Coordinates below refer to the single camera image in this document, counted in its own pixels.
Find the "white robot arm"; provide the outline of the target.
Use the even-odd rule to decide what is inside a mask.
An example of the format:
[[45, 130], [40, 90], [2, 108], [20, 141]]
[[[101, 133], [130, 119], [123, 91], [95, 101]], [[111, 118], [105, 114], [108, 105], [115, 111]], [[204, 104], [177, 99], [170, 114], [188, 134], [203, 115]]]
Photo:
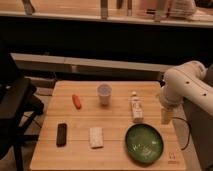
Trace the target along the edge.
[[189, 61], [169, 68], [163, 76], [165, 85], [159, 93], [161, 123], [168, 124], [173, 110], [187, 98], [213, 116], [213, 87], [203, 81], [207, 69], [199, 61]]

